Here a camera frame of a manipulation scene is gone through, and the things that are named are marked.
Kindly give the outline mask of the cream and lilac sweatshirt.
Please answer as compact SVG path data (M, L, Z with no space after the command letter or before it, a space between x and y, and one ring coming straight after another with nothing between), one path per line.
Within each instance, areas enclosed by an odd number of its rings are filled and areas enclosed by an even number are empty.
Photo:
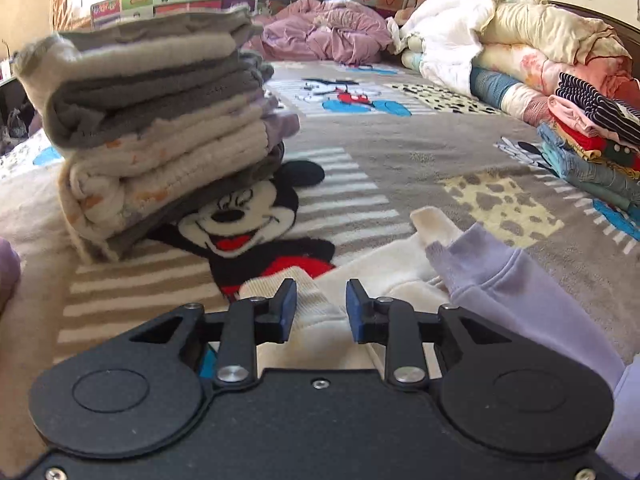
M625 476L638 477L639 364L624 364L605 332L523 249L500 242L479 224L460 231L434 207L413 211L411 221L413 236L318 278L292 266L243 284L242 299L270 297L287 278L298 286L290 340L259 347L259 368L380 370L382 349L352 339L345 308L350 278L358 278L370 295L405 300L418 312L461 306L597 372L614 396L598 453Z

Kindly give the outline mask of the grey folded clothes stack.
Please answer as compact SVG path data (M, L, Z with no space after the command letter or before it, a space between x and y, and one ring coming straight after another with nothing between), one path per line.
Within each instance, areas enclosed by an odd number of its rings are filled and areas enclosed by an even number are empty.
M13 70L63 156L58 201L79 257L117 261L191 208L274 173L296 114L266 91L248 6L55 32Z

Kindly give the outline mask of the colourful folded clothes stack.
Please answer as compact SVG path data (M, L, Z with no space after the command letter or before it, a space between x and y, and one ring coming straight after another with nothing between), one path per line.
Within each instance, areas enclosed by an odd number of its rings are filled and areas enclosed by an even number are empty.
M639 85L620 99L562 73L537 127L544 159L566 182L639 218Z

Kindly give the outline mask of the Mickey Mouse bed blanket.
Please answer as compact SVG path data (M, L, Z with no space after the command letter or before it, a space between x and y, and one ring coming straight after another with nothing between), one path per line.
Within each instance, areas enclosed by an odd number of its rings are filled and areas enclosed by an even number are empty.
M334 266L413 233L410 214L440 209L524 248L601 325L620 356L639 351L639 240L620 218L544 169L534 128L478 104L448 108L415 76L280 63L271 90L299 114L285 155L326 177L299 192L290 235L328 240ZM28 390L56 362L195 301L227 300L208 261L143 242L122 261L82 262L58 204L60 156L43 133L1 164L1 234L22 276L1 315L1 469L42 443Z

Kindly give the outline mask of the lilac folded garment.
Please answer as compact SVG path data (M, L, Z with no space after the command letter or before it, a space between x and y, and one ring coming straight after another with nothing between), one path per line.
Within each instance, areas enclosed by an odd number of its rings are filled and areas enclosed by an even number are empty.
M0 240L0 310L13 295L14 288L21 278L21 259L11 244Z

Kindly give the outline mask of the cream and pink quilts pile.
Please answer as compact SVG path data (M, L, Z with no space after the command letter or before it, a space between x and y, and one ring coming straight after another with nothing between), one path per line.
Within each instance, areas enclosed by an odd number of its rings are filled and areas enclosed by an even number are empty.
M423 78L486 99L484 76L505 76L492 104L532 122L562 73L620 99L639 75L620 32L548 0L423 0L386 21L390 52Z

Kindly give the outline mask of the pink crumpled duvet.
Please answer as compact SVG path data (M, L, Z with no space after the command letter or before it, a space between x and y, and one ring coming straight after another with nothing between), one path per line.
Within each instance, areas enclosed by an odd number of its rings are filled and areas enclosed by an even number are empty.
M352 0L297 0L254 22L262 32L244 47L268 61L370 64L393 42L384 18Z

